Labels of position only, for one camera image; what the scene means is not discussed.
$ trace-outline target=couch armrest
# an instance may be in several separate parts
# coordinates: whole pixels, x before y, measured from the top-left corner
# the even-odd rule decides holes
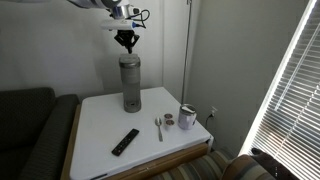
[[[227,166],[221,179],[273,180],[274,177],[250,156],[241,155]]]
[[[59,179],[76,106],[76,95],[57,98],[20,179]]]

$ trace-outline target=white mug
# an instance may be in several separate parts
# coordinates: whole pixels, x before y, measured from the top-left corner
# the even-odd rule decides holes
[[[196,122],[196,109],[190,104],[182,104],[180,106],[180,113],[178,125],[181,129],[191,129]]]

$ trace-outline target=dark gray couch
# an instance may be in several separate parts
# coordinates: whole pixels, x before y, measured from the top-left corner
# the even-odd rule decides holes
[[[59,179],[78,104],[51,88],[0,92],[0,178]]]

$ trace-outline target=window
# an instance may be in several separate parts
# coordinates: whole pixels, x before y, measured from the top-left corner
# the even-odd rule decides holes
[[[320,179],[320,1],[309,1],[240,154],[252,147]]]

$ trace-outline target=spoon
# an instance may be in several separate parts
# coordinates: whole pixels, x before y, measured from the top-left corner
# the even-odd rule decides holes
[[[155,122],[155,124],[156,124],[156,125],[158,126],[158,128],[159,128],[159,141],[162,142],[163,139],[162,139],[162,133],[161,133],[161,129],[160,129],[161,119],[160,119],[159,117],[157,117],[154,122]]]

